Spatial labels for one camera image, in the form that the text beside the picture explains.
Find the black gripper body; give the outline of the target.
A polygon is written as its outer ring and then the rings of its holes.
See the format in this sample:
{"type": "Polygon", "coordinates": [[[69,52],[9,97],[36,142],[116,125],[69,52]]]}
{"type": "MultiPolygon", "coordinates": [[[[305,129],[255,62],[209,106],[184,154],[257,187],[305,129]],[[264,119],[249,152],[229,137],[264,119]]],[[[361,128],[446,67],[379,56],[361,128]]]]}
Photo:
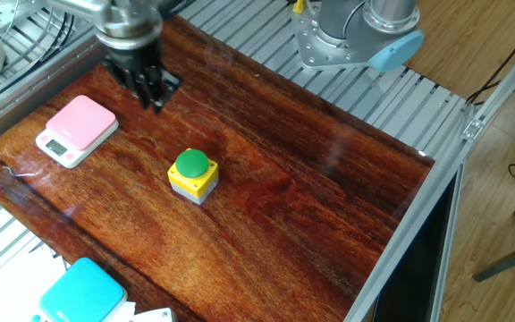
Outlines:
{"type": "Polygon", "coordinates": [[[116,79],[126,79],[128,75],[134,78],[144,75],[148,79],[161,79],[164,73],[161,56],[160,39],[135,49],[109,47],[104,58],[104,67],[116,79]]]}

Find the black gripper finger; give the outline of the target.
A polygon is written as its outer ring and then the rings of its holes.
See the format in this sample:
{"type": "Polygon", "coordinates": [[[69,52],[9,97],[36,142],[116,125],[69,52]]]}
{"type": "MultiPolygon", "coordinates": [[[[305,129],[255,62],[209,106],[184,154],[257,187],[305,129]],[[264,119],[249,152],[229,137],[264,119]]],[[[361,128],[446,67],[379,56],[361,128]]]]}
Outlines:
{"type": "Polygon", "coordinates": [[[151,105],[155,114],[160,114],[166,103],[182,85],[182,77],[168,72],[164,68],[155,70],[155,79],[151,83],[151,105]]]}
{"type": "Polygon", "coordinates": [[[143,110],[149,107],[149,96],[131,71],[117,65],[105,65],[105,68],[120,87],[127,89],[140,102],[143,110]]]}

